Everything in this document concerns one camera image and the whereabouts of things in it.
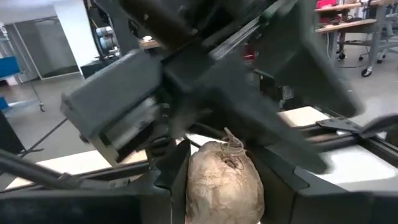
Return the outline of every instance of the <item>floor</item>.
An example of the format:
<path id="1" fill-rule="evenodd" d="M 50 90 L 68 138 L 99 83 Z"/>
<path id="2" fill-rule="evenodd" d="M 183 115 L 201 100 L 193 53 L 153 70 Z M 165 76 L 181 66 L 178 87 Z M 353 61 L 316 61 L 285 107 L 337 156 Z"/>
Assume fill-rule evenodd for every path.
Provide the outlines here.
<path id="1" fill-rule="evenodd" d="M 339 65 L 356 66 L 366 63 L 358 61 L 358 55 L 365 52 L 364 47 L 346 47 L 347 58 Z M 398 112 L 398 56 L 389 54 L 383 63 L 373 68 L 370 77 L 363 78 L 360 75 L 364 67 L 344 68 L 341 73 L 351 84 L 364 105 L 364 113 L 352 120 L 364 125 L 378 116 Z M 8 120 L 25 148 L 30 148 L 42 136 L 64 119 L 60 112 L 61 94 L 71 91 L 80 85 L 83 80 L 80 75 L 68 75 L 60 78 L 52 78 L 34 83 L 42 101 L 45 104 L 45 112 L 39 110 L 38 104 L 24 110 L 10 114 Z M 5 96 L 8 102 L 26 100 L 34 97 L 34 93 L 28 85 L 0 87 L 0 95 Z M 93 150 L 93 147 L 84 144 L 78 131 L 68 121 L 58 128 L 49 138 L 36 148 L 44 148 L 42 152 L 35 152 L 25 158 L 33 161 L 43 161 L 56 157 L 67 156 L 79 152 Z M 13 177 L 6 174 L 0 177 L 0 189 L 4 189 Z"/>
<path id="2" fill-rule="evenodd" d="M 60 112 L 61 94 L 76 88 L 82 81 L 83 79 L 78 73 L 34 82 L 35 88 L 44 102 L 45 112 L 41 112 L 39 104 L 36 103 L 7 115 L 9 123 L 26 149 L 31 148 L 40 138 L 65 119 Z M 26 84 L 3 86 L 0 88 L 0 95 L 5 96 L 7 102 L 35 98 L 31 87 Z M 39 162 L 94 149 L 93 146 L 84 144 L 80 140 L 78 131 L 68 121 L 36 147 L 36 149 L 42 148 L 44 151 L 28 154 L 25 159 Z M 14 177 L 7 174 L 0 176 L 0 189 L 5 189 L 13 180 Z"/>

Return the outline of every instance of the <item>robotic arm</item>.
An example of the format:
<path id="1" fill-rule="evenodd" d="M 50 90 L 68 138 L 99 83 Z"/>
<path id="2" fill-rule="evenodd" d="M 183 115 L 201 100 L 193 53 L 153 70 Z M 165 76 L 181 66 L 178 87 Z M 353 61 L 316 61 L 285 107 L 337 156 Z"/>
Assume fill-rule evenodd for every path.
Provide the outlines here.
<path id="1" fill-rule="evenodd" d="M 398 202 L 396 194 L 349 193 L 308 172 L 327 169 L 317 147 L 289 128 L 273 102 L 245 79 L 250 68 L 240 49 L 249 43 L 258 53 L 257 69 L 311 104 L 347 117 L 359 112 L 311 31 L 315 1 L 119 2 L 167 55 L 130 51 L 64 94 L 62 111 L 112 165 L 124 152 L 145 148 L 150 169 L 116 186 L 94 188 L 62 177 L 58 181 L 67 187 L 0 195 L 3 219 L 184 223 L 190 142 L 176 146 L 174 139 L 194 126 L 206 126 L 209 134 L 226 126 L 244 141 L 267 197 L 263 223 L 377 223 L 387 213 L 383 206 Z M 205 120 L 217 122 L 198 124 Z M 131 175 L 125 169 L 116 168 L 119 178 Z M 87 178 L 107 180 L 108 174 Z M 19 207 L 29 211 L 6 212 Z"/>

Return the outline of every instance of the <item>white table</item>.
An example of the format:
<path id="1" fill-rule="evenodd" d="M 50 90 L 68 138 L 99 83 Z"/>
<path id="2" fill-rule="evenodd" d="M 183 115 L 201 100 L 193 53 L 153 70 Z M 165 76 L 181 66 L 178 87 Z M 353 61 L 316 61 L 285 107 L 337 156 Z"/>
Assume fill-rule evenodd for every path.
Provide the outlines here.
<path id="1" fill-rule="evenodd" d="M 311 107 L 299 108 L 280 113 L 290 120 L 291 126 L 306 126 L 328 119 L 328 116 Z M 192 141 L 204 144 L 210 139 L 191 134 Z M 197 150 L 192 146 L 192 153 Z M 330 162 L 331 169 L 320 178 L 341 186 L 347 190 L 394 190 L 398 186 L 397 169 L 378 158 L 361 146 L 352 146 L 337 151 L 326 152 L 322 156 Z M 146 160 L 144 151 L 128 156 L 123 163 Z M 38 164 L 58 172 L 81 174 L 111 167 L 98 151 L 83 152 L 60 157 Z M 29 182 L 16 178 L 7 188 L 26 185 Z"/>

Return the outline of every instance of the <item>machine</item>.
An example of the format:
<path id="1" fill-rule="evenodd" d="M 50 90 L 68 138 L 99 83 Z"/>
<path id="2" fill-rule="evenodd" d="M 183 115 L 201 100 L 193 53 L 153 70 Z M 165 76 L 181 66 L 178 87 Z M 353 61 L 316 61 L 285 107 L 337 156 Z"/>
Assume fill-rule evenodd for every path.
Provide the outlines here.
<path id="1" fill-rule="evenodd" d="M 311 32 L 316 1 L 110 2 L 165 49 L 131 50 L 62 96 L 62 112 L 116 168 L 71 176 L 0 151 L 1 169 L 38 184 L 0 194 L 3 223 L 185 223 L 195 144 L 185 133 L 222 138 L 224 127 L 244 142 L 262 179 L 262 223 L 396 223 L 398 194 L 347 192 L 314 175 L 328 168 L 319 153 L 352 144 L 398 165 L 398 149 L 376 136 L 398 116 L 365 127 L 345 119 L 361 108 Z M 246 43 L 257 54 L 251 65 L 242 59 Z M 247 81 L 253 69 L 338 118 L 290 128 Z M 336 130 L 346 134 L 305 139 Z M 142 149 L 147 162 L 117 167 Z"/>

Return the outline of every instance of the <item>white wall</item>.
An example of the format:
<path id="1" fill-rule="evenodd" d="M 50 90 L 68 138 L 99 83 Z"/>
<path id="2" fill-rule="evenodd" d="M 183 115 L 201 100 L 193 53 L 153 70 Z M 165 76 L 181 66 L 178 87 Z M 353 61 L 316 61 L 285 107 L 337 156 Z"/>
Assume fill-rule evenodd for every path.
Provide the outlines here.
<path id="1" fill-rule="evenodd" d="M 28 7 L 10 8 L 10 7 L 0 6 L 0 21 L 3 22 L 4 24 L 12 24 L 15 22 L 41 19 L 56 15 L 57 14 L 55 13 L 55 10 L 52 6 L 40 6 L 33 8 L 28 8 Z"/>
<path id="2" fill-rule="evenodd" d="M 69 0 L 53 4 L 69 46 L 79 66 L 86 65 L 97 57 L 90 24 L 82 0 Z"/>

